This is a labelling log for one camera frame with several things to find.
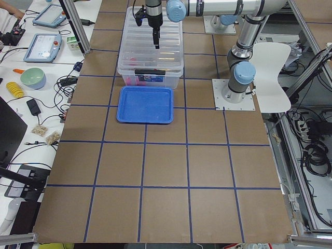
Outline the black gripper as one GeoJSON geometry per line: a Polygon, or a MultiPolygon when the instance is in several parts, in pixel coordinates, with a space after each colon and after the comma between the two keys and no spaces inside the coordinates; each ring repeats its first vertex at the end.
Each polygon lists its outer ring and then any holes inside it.
{"type": "Polygon", "coordinates": [[[159,49],[160,27],[163,24],[161,0],[145,0],[145,7],[148,24],[153,28],[154,46],[159,49]]]}

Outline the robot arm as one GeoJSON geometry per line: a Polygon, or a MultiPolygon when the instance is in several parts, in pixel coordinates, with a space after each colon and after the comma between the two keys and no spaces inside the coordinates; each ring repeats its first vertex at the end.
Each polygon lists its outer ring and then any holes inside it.
{"type": "Polygon", "coordinates": [[[245,21],[236,44],[230,49],[227,60],[231,73],[228,85],[223,87],[223,98],[229,103],[240,103],[256,70],[248,61],[258,33],[269,16],[284,5],[285,1],[167,1],[166,13],[172,22],[186,16],[239,16],[245,21]]]}

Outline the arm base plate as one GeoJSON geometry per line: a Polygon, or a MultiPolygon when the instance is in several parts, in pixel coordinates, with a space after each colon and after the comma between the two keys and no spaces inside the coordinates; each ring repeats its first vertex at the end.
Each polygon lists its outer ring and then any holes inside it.
{"type": "Polygon", "coordinates": [[[220,15],[220,16],[204,16],[204,29],[207,34],[235,35],[235,22],[237,16],[220,15]]]}
{"type": "Polygon", "coordinates": [[[253,95],[247,87],[243,93],[232,92],[228,79],[212,79],[215,108],[217,110],[255,111],[253,95]]]}

